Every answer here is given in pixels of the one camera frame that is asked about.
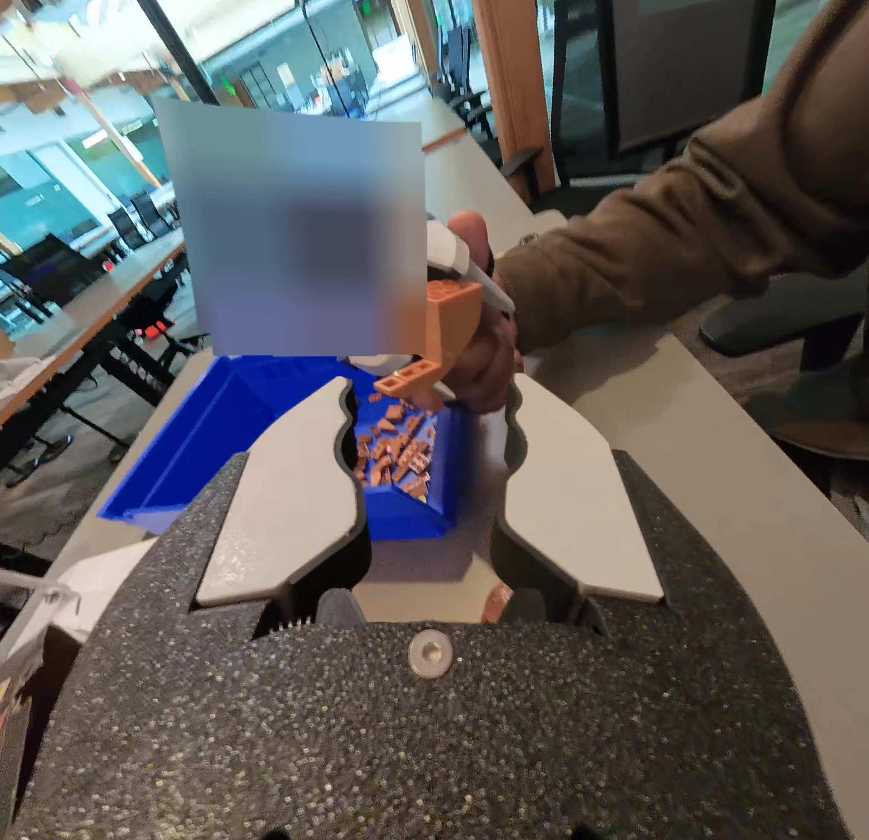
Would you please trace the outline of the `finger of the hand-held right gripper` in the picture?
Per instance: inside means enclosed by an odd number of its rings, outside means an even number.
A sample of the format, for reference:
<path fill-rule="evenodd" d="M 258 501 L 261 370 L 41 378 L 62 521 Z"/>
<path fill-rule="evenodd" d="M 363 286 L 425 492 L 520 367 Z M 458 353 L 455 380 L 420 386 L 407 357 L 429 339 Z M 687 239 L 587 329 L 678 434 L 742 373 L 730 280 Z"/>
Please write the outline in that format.
<path fill-rule="evenodd" d="M 415 361 L 412 355 L 348 356 L 347 364 L 374 377 L 387 377 Z"/>
<path fill-rule="evenodd" d="M 505 317 L 516 312 L 515 303 L 484 268 L 476 264 L 467 244 L 438 220 L 428 220 L 427 277 L 429 281 L 463 281 L 482 286 L 482 300 Z"/>

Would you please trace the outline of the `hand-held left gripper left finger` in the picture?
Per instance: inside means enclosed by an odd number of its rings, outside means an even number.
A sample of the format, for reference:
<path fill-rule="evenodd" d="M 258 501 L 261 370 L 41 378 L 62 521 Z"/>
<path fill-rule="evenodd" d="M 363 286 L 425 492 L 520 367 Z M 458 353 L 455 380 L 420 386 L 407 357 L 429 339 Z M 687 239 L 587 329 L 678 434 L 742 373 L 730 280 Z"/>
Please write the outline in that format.
<path fill-rule="evenodd" d="M 247 452 L 195 601 L 314 610 L 368 572 L 363 487 L 349 460 L 353 384 L 338 376 L 273 422 Z"/>

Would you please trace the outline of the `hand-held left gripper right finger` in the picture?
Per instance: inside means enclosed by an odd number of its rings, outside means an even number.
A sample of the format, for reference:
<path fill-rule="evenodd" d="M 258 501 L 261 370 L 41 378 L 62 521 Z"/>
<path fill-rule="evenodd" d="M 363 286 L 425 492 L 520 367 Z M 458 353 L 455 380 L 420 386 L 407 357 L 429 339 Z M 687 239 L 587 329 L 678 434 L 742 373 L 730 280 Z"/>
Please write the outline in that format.
<path fill-rule="evenodd" d="M 529 376 L 505 408 L 506 483 L 492 527 L 494 572 L 545 607 L 588 597 L 657 605 L 665 597 L 606 438 Z"/>

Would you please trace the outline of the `orange angular brick piece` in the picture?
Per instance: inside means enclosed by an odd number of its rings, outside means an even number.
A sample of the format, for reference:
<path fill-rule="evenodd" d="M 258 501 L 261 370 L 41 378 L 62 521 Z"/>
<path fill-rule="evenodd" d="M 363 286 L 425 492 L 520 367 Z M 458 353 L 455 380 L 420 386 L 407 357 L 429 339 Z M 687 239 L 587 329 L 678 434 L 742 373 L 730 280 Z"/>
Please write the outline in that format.
<path fill-rule="evenodd" d="M 426 343 L 421 356 L 376 380 L 380 394 L 409 399 L 433 389 L 452 370 L 482 316 L 482 285 L 462 280 L 427 283 Z"/>

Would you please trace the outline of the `pile of brown bricks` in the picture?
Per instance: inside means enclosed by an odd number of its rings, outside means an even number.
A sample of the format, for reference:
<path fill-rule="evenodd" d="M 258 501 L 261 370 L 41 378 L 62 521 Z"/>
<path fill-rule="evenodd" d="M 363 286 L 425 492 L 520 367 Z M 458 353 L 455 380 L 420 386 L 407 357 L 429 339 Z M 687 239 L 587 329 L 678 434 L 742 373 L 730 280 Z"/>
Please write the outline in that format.
<path fill-rule="evenodd" d="M 365 488 L 393 487 L 431 504 L 438 414 L 378 391 L 357 405 L 355 477 Z"/>

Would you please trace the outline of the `blue plastic bin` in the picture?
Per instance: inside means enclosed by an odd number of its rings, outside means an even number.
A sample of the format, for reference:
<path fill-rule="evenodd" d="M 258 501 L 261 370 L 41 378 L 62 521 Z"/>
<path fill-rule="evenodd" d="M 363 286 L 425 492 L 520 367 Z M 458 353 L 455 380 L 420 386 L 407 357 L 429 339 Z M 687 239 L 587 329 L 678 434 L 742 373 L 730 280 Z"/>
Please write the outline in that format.
<path fill-rule="evenodd" d="M 163 533 L 234 455 L 246 452 L 278 418 L 332 378 L 353 380 L 355 434 L 371 435 L 395 400 L 370 400 L 375 378 L 335 357 L 218 357 L 191 389 L 98 515 Z M 423 414 L 414 441 L 429 441 L 428 491 L 365 488 L 373 541 L 436 539 L 453 529 L 465 481 L 472 418 L 459 409 Z"/>

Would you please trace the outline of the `person's right forearm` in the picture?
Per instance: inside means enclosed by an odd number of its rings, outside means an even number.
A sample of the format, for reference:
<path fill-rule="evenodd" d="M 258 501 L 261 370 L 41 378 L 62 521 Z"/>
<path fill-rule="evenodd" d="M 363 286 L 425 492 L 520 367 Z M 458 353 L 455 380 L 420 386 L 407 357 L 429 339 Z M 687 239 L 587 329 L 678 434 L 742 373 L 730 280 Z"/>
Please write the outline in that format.
<path fill-rule="evenodd" d="M 579 327 L 665 323 L 780 272 L 849 275 L 868 252 L 868 0 L 831 0 L 770 89 L 627 190 L 497 265 L 521 353 Z"/>

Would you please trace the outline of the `grey desk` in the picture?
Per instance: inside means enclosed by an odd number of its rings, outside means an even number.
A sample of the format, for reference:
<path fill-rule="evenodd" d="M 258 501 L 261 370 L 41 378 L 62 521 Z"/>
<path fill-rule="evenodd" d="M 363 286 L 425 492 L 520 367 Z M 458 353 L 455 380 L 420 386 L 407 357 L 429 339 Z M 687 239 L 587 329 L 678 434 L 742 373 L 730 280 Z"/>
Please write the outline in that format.
<path fill-rule="evenodd" d="M 427 209 L 486 217 L 493 248 L 536 230 L 469 136 L 426 153 Z M 854 837 L 867 838 L 867 543 L 666 329 L 592 327 L 526 359 L 528 374 L 630 454 L 727 563 L 788 662 Z M 377 545 L 355 592 L 374 621 L 479 619 L 493 574 L 477 539 Z"/>

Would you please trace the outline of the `wooden pillar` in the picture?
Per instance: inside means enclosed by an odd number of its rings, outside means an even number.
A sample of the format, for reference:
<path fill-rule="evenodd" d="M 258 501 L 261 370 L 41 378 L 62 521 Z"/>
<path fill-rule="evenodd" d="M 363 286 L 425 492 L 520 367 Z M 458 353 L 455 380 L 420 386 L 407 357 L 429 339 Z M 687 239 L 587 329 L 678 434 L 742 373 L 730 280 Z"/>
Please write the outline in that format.
<path fill-rule="evenodd" d="M 556 186 L 535 0 L 471 0 L 505 161 L 540 148 L 538 186 Z"/>

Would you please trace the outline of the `black office chair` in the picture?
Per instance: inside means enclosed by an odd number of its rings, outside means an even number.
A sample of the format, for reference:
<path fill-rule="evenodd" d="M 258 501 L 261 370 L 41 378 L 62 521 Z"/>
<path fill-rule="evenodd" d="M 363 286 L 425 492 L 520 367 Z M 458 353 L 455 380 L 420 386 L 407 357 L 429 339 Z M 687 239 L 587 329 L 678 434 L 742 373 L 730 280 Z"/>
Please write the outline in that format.
<path fill-rule="evenodd" d="M 794 381 L 753 395 L 748 412 L 775 441 L 867 462 L 867 262 L 836 279 L 775 275 L 762 294 L 715 309 L 699 336 L 728 359 L 801 342 Z"/>

